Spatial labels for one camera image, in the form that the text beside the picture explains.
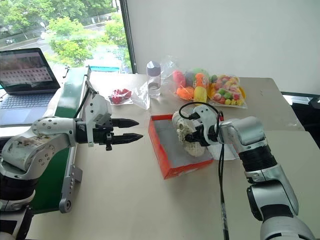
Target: black cable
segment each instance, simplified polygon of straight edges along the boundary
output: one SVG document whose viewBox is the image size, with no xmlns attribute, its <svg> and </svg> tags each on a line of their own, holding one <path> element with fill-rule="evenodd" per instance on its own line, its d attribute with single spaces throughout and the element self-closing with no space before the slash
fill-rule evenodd
<svg viewBox="0 0 320 240">
<path fill-rule="evenodd" d="M 192 104 L 202 104 L 206 105 L 210 108 L 212 108 L 216 112 L 216 132 L 215 137 L 218 137 L 219 135 L 219 129 L 220 129 L 220 121 L 223 121 L 224 114 L 222 111 L 217 110 L 214 106 L 201 101 L 194 101 L 194 102 L 188 102 L 184 104 L 179 109 L 179 115 L 183 119 L 191 120 L 193 119 L 193 116 L 184 116 L 181 111 L 183 108 L 185 108 L 188 105 Z M 223 177 L 224 177 L 224 163 L 225 163 L 225 145 L 222 144 L 221 146 L 221 152 L 219 156 L 219 163 L 218 163 L 218 178 L 219 178 L 219 185 L 220 185 L 220 204 L 221 204 L 221 218 L 222 218 L 222 227 L 223 227 L 223 238 L 224 240 L 229 240 L 229 230 L 228 230 L 228 223 L 227 223 L 227 213 L 226 213 L 226 206 L 225 206 L 225 196 L 224 196 L 224 189 L 223 189 Z"/>
<path fill-rule="evenodd" d="M 186 106 L 192 105 L 192 104 L 202 104 L 202 105 L 206 105 L 208 107 L 210 107 L 211 109 L 213 109 L 216 112 L 216 132 L 215 132 L 215 137 L 218 137 L 219 135 L 219 129 L 220 129 L 220 117 L 223 117 L 224 114 L 222 113 L 222 111 L 219 111 L 218 109 L 216 109 L 214 106 L 210 105 L 209 103 L 206 102 L 202 102 L 202 101 L 193 101 L 193 102 L 188 102 L 184 105 L 182 105 L 179 109 L 179 115 L 183 118 L 183 119 L 188 119 L 191 120 L 192 118 L 190 118 L 190 116 L 184 116 L 181 111 L 182 109 L 184 109 Z"/>
</svg>

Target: plastic bottle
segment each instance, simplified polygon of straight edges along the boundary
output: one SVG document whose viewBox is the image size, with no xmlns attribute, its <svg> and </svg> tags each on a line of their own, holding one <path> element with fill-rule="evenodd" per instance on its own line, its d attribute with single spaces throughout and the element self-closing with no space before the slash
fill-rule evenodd
<svg viewBox="0 0 320 240">
<path fill-rule="evenodd" d="M 160 64 L 155 61 L 148 62 L 148 64 L 146 65 L 146 74 L 148 75 L 148 94 L 151 98 L 156 98 L 160 95 L 161 87 Z"/>
</svg>

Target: robotic arm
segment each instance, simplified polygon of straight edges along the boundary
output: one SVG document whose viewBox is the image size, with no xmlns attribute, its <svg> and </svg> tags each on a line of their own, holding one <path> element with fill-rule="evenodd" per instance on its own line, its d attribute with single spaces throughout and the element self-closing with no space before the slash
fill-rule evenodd
<svg viewBox="0 0 320 240">
<path fill-rule="evenodd" d="M 143 136 L 136 133 L 114 135 L 114 127 L 129 128 L 139 123 L 124 118 L 111 119 L 111 105 L 99 94 L 92 95 L 85 108 L 85 119 L 42 117 L 30 129 L 12 137 L 2 149 L 0 163 L 0 239 L 25 239 L 38 179 L 52 157 L 77 143 L 105 145 L 134 142 Z"/>
<path fill-rule="evenodd" d="M 217 114 L 207 105 L 199 105 L 189 119 L 197 119 L 201 125 L 185 137 L 186 141 L 203 146 L 232 144 L 239 154 L 251 184 L 246 190 L 251 212 L 263 221 L 261 240 L 315 240 L 307 225 L 297 218 L 299 204 L 294 190 L 271 154 L 263 125 L 256 117 L 217 123 Z"/>
</svg>

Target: yellow fruit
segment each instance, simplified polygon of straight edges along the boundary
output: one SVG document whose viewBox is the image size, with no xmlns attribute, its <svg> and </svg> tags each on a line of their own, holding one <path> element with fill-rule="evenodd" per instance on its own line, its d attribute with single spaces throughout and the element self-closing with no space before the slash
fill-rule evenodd
<svg viewBox="0 0 320 240">
<path fill-rule="evenodd" d="M 244 101 L 242 99 L 238 99 L 236 101 L 236 104 L 239 105 L 239 106 L 242 106 L 244 104 Z"/>
<path fill-rule="evenodd" d="M 193 101 L 206 103 L 207 102 L 207 90 L 202 86 L 197 86 L 194 89 Z"/>
</svg>

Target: metal bracket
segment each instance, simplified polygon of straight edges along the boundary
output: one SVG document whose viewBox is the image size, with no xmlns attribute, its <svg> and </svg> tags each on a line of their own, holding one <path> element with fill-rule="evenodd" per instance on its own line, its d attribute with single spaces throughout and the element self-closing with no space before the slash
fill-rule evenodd
<svg viewBox="0 0 320 240">
<path fill-rule="evenodd" d="M 68 213 L 72 208 L 72 195 L 75 189 L 75 184 L 81 183 L 83 171 L 74 164 L 76 155 L 76 147 L 72 147 L 69 151 L 68 163 L 65 168 L 65 175 L 61 190 L 61 199 L 59 203 L 59 210 L 61 213 Z"/>
</svg>

